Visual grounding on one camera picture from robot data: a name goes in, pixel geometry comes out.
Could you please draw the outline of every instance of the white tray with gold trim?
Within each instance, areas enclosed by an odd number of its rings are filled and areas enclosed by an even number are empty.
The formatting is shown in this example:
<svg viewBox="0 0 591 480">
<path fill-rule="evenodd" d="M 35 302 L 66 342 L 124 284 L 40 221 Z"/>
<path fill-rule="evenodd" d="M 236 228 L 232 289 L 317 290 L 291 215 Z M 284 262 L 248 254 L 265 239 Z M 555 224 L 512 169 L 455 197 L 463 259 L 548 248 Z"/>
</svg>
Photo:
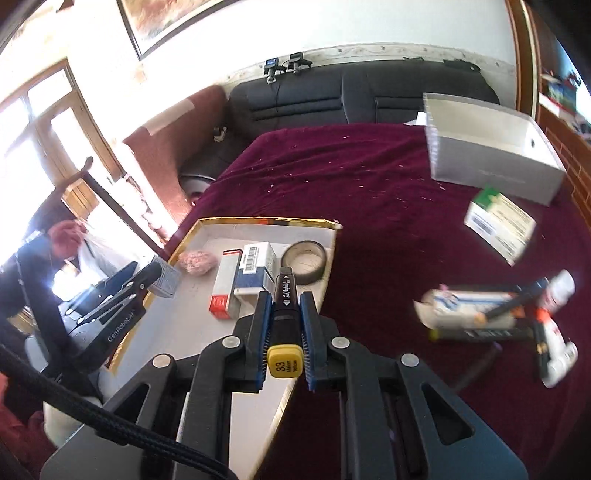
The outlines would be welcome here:
<svg viewBox="0 0 591 480">
<path fill-rule="evenodd" d="M 254 242 L 270 242 L 277 257 L 287 247 L 302 240 L 314 240 L 326 248 L 327 265 L 318 282 L 298 287 L 298 294 L 311 291 L 318 310 L 322 306 L 335 251 L 336 235 L 342 227 L 328 220 L 290 218 L 207 218 L 199 220 L 181 242 L 170 259 L 187 249 L 205 249 L 218 258 L 224 250 L 242 248 Z M 164 299 L 151 294 L 146 297 L 147 312 L 121 343 L 111 371 L 123 386 L 153 356 L 169 353 L 185 358 L 221 337 L 230 335 L 233 320 L 217 320 L 209 312 L 209 300 L 217 269 L 202 277 L 183 275 L 174 298 Z M 251 306 L 241 307 L 241 316 L 254 312 Z M 263 390 L 257 394 L 234 394 L 230 423 L 230 468 L 238 478 L 252 478 L 275 434 L 287 405 L 294 380 L 267 375 Z"/>
</svg>

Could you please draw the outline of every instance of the silver rivet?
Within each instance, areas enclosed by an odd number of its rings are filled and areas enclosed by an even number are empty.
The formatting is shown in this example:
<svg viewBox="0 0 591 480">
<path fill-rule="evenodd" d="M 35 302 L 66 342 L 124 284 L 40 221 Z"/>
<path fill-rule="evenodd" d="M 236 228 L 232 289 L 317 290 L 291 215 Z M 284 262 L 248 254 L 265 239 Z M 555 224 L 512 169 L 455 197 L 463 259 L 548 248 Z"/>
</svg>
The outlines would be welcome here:
<svg viewBox="0 0 591 480">
<path fill-rule="evenodd" d="M 335 337 L 330 341 L 330 343 L 335 348 L 347 348 L 349 345 L 351 345 L 349 339 L 345 337 Z"/>
<path fill-rule="evenodd" d="M 400 361 L 405 367 L 416 367 L 418 365 L 418 357 L 414 353 L 405 353 Z"/>
<path fill-rule="evenodd" d="M 156 355 L 152 360 L 152 365 L 156 368 L 164 368 L 170 365 L 170 357 L 168 355 Z"/>
<path fill-rule="evenodd" d="M 229 336 L 222 340 L 222 345 L 226 348 L 236 348 L 240 345 L 240 339 L 235 336 Z"/>
</svg>

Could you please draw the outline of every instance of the brick wall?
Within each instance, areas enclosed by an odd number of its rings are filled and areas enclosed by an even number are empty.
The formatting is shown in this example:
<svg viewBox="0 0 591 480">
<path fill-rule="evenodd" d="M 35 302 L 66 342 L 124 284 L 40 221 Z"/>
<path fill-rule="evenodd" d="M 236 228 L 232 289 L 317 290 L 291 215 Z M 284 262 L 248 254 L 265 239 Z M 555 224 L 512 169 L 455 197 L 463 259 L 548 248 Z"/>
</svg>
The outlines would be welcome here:
<svg viewBox="0 0 591 480">
<path fill-rule="evenodd" d="M 566 168 L 566 184 L 591 231 L 591 146 L 548 109 L 538 108 L 538 124 Z"/>
</svg>

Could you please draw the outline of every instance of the blue and white box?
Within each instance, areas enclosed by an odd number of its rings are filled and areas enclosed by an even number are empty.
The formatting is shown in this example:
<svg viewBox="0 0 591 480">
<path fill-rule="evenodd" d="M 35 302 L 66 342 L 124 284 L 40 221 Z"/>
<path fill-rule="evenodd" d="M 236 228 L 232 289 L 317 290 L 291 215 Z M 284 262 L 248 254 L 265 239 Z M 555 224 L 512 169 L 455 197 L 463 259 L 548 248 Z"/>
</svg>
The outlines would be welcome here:
<svg viewBox="0 0 591 480">
<path fill-rule="evenodd" d="M 277 267 L 277 256 L 269 242 L 245 245 L 234 284 L 234 296 L 242 303 L 255 305 L 261 291 L 273 294 Z"/>
</svg>

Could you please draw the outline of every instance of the white wall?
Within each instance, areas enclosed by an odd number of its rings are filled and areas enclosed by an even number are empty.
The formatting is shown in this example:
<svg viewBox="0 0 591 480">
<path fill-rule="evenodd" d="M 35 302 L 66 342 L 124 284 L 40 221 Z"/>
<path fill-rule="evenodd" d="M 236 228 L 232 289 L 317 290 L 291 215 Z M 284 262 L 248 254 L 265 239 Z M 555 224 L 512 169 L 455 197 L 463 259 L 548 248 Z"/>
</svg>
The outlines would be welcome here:
<svg viewBox="0 0 591 480">
<path fill-rule="evenodd" d="M 77 0 L 75 8 L 70 63 L 109 139 L 225 74 L 294 51 L 417 43 L 515 65 L 504 0 L 243 0 L 196 22 L 141 64 L 115 1 Z"/>
</svg>

